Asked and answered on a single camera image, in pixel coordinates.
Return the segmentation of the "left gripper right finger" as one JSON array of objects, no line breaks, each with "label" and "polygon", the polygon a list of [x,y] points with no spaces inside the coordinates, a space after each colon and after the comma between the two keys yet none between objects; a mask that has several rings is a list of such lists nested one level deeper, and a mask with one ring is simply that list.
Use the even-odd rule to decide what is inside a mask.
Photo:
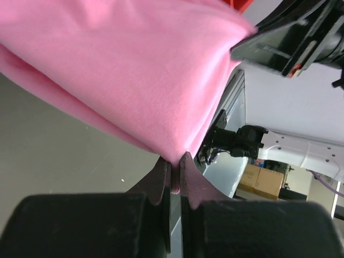
[{"label": "left gripper right finger", "polygon": [[183,257],[343,257],[343,237],[316,203],[229,198],[190,153],[180,191]]}]

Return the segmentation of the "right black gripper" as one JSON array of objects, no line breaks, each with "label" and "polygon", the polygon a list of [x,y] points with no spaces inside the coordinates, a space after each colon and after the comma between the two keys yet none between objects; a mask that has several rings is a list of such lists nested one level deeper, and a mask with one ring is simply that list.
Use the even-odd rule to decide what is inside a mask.
[{"label": "right black gripper", "polygon": [[343,71],[343,1],[282,1],[231,57],[289,78],[313,63]]}]

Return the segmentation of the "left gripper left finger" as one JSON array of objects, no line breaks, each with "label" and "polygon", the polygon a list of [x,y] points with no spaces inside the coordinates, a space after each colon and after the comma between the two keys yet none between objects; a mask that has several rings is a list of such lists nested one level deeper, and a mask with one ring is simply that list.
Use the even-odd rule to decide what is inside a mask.
[{"label": "left gripper left finger", "polygon": [[31,195],[1,235],[1,257],[166,257],[170,246],[171,164],[125,193]]}]

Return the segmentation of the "pink t-shirt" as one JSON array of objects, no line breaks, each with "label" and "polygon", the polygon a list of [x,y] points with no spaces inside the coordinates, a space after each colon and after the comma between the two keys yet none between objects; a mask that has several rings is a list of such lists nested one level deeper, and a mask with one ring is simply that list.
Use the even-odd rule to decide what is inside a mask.
[{"label": "pink t-shirt", "polygon": [[177,168],[255,31],[223,1],[1,1],[1,72]]}]

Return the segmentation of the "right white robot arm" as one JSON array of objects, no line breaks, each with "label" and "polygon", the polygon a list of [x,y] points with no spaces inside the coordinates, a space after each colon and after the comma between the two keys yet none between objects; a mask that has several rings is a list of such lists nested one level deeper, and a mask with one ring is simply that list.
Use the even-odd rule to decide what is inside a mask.
[{"label": "right white robot arm", "polygon": [[343,1],[274,1],[231,48],[228,82],[196,155],[271,160],[343,180]]}]

